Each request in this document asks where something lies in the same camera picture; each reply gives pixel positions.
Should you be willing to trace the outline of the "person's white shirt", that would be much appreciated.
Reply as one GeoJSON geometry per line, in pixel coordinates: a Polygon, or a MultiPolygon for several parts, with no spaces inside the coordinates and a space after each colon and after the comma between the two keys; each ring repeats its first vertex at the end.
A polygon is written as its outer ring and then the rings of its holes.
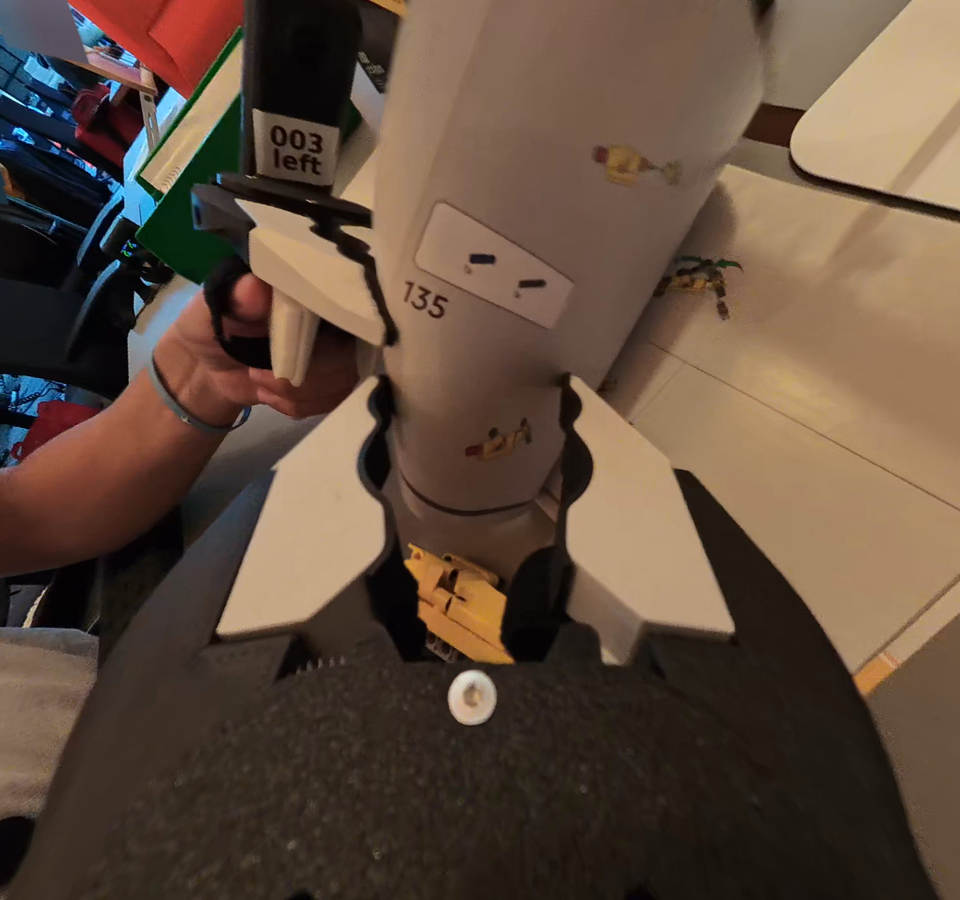
{"type": "Polygon", "coordinates": [[[77,629],[1,629],[1,818],[36,819],[97,676],[77,629]]]}

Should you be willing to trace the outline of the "white tablet stand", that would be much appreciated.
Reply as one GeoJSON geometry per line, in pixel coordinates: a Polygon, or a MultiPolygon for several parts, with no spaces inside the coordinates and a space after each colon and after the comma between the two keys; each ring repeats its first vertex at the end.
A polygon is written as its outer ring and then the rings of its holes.
{"type": "Polygon", "coordinates": [[[798,121],[794,165],[959,212],[959,0],[911,0],[798,121]]]}

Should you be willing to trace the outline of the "person's left forearm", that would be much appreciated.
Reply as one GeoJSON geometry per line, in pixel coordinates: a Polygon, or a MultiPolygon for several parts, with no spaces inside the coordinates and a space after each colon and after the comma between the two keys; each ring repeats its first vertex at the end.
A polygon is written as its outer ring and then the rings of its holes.
{"type": "Polygon", "coordinates": [[[2,469],[1,576],[119,550],[186,496],[241,415],[184,421],[141,373],[107,409],[2,469]]]}

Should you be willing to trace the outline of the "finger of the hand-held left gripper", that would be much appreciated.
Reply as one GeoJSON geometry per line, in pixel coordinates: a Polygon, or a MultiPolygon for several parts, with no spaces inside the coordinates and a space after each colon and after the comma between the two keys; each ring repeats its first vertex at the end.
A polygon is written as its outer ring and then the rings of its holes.
{"type": "Polygon", "coordinates": [[[251,272],[307,312],[372,346],[396,343],[399,332],[386,306],[376,264],[361,249],[314,231],[307,216],[247,202],[253,228],[247,235],[251,272]]]}

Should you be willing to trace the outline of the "person's left hand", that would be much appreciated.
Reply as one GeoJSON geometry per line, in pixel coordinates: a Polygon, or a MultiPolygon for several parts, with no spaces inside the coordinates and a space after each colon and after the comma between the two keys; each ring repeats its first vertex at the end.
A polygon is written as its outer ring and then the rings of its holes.
{"type": "Polygon", "coordinates": [[[166,412],[191,435],[221,438],[247,409],[268,407],[291,419],[329,414],[358,383],[354,340],[317,333],[304,379],[247,366],[229,355],[214,330],[202,291],[153,349],[150,385],[166,412]]]}

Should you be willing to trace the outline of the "black office chair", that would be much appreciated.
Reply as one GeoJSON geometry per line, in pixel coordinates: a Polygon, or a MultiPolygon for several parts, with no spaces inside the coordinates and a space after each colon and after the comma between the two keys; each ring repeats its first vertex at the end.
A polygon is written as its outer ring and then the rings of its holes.
{"type": "Polygon", "coordinates": [[[128,384],[128,336],[174,272],[137,239],[117,192],[57,287],[3,280],[1,374],[114,400],[128,384]]]}

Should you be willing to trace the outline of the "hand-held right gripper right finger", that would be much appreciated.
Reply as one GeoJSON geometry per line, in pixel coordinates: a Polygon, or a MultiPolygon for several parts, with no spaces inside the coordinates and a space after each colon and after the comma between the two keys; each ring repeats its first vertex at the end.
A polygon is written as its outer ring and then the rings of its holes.
{"type": "Polygon", "coordinates": [[[560,497],[552,544],[513,577],[502,639],[518,662],[590,631],[629,665],[654,636],[729,644],[736,626],[671,462],[581,378],[560,387],[560,497]]]}

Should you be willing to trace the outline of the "instruction booklet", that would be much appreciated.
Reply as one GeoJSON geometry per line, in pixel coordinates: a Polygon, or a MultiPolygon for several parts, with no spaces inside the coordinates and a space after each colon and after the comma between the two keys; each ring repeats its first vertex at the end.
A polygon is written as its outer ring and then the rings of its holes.
{"type": "Polygon", "coordinates": [[[374,231],[404,541],[551,542],[562,380],[693,474],[857,671],[958,599],[958,223],[726,166],[753,0],[409,0],[374,231]]]}

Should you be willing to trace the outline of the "yellow toy brick car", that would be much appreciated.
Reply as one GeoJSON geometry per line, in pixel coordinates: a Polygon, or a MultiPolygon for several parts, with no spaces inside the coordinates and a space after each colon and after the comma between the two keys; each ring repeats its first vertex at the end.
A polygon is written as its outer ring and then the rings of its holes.
{"type": "Polygon", "coordinates": [[[417,615],[429,652],[446,663],[514,664],[501,639],[507,596],[495,573],[413,544],[404,564],[416,582],[417,615]]]}

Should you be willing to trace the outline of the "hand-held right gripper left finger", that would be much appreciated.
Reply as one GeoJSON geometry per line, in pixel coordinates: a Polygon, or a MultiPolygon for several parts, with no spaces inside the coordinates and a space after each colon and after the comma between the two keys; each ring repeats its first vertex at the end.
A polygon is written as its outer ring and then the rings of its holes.
{"type": "Polygon", "coordinates": [[[328,660],[384,630],[403,659],[421,656],[417,583],[383,492],[392,417],[389,380],[367,378],[274,466],[221,640],[289,634],[328,660]]]}

